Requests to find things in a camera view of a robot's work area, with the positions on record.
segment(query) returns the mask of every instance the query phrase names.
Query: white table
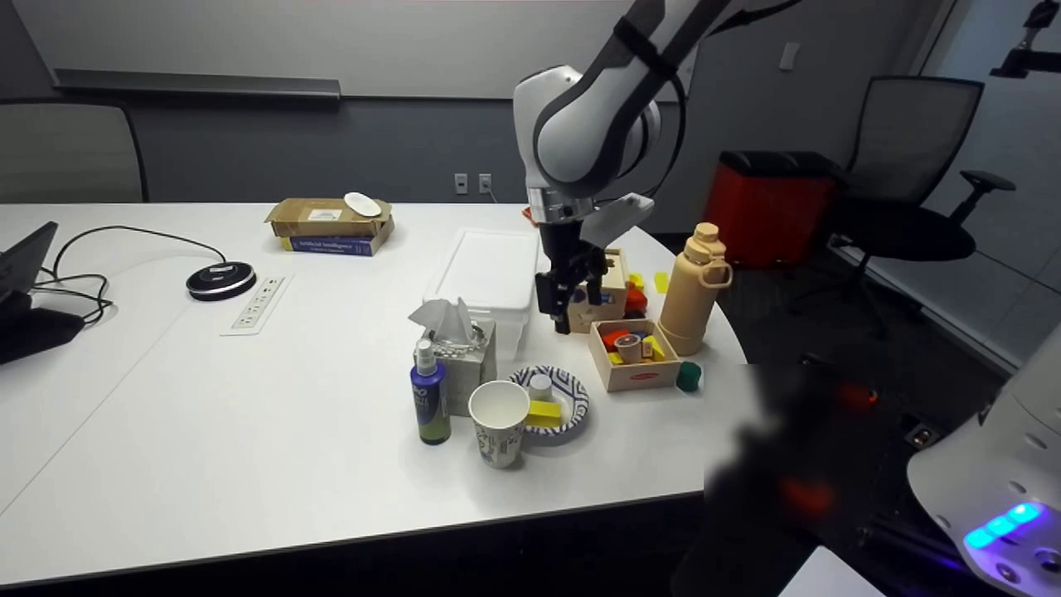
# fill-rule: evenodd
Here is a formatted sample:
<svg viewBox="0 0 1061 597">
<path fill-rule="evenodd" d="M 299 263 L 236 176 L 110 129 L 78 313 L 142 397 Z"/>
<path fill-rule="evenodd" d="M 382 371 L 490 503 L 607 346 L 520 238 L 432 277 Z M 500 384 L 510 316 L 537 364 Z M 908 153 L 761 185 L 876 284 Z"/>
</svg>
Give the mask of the white table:
<svg viewBox="0 0 1061 597">
<path fill-rule="evenodd" d="M 701 492 L 735 455 L 730 431 L 761 423 L 720 310 L 701 394 L 607 394 L 583 336 L 555 336 L 535 313 L 500 376 L 582 376 L 594 397 L 588 435 L 532 451 L 520 471 L 489 467 L 462 419 L 449 445 L 426 448 L 408 313 L 464 228 L 520 231 L 520 205 L 396 205 L 397 228 L 376 259 L 282 252 L 266 211 L 0 205 L 0 247 L 44 220 L 59 224 L 57 247 L 86 225 L 135 224 L 288 278 L 259 336 L 227 339 L 249 297 L 194 303 L 184 284 L 211 263 L 206 252 L 127 231 L 70 249 L 62 271 L 106 271 L 121 310 L 73 346 L 0 368 L 0 583 Z M 641 228 L 618 247 L 647 283 L 672 265 Z"/>
</svg>

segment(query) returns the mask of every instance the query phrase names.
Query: red box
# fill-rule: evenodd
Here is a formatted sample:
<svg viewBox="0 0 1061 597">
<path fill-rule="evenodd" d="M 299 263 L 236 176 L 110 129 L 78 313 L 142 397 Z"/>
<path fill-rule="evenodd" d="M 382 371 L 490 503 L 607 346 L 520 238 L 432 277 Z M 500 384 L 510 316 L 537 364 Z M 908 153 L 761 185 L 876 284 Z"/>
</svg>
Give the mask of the red box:
<svg viewBox="0 0 1061 597">
<path fill-rule="evenodd" d="M 817 153 L 722 153 L 704 220 L 732 265 L 797 265 L 817 241 L 835 166 Z"/>
</svg>

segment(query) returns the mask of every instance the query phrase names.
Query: floor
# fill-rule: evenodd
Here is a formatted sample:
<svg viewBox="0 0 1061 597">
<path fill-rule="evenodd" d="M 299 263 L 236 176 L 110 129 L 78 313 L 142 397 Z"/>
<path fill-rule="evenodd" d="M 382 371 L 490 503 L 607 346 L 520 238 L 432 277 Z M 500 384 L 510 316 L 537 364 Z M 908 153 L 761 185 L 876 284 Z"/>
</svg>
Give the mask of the floor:
<svg viewBox="0 0 1061 597">
<path fill-rule="evenodd" d="M 802 269 L 741 269 L 720 300 L 755 376 L 764 408 L 786 387 L 798 355 L 819 355 L 873 384 L 890 406 L 953 427 L 982 408 L 1000 371 L 942 336 L 933 322 L 883 310 L 890 339 L 876 339 L 855 303 L 821 303 L 789 316 L 802 288 L 842 277 L 817 256 Z M 483 523 L 378 545 L 325 545 L 174 570 L 44 583 L 29 594 L 637 594 L 666 597 L 672 570 L 709 513 L 704 493 L 625 503 L 567 517 Z"/>
</svg>

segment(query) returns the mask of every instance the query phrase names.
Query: cup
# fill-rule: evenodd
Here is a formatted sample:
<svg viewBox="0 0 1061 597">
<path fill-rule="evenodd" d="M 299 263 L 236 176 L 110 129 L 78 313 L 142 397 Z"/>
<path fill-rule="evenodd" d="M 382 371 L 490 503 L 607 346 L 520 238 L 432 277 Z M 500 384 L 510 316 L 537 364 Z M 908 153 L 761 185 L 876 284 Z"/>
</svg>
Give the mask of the cup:
<svg viewBox="0 0 1061 597">
<path fill-rule="evenodd" d="M 468 397 L 479 455 L 490 467 L 517 467 L 523 448 L 523 426 L 532 414 L 532 393 L 517 381 L 483 381 Z"/>
</svg>

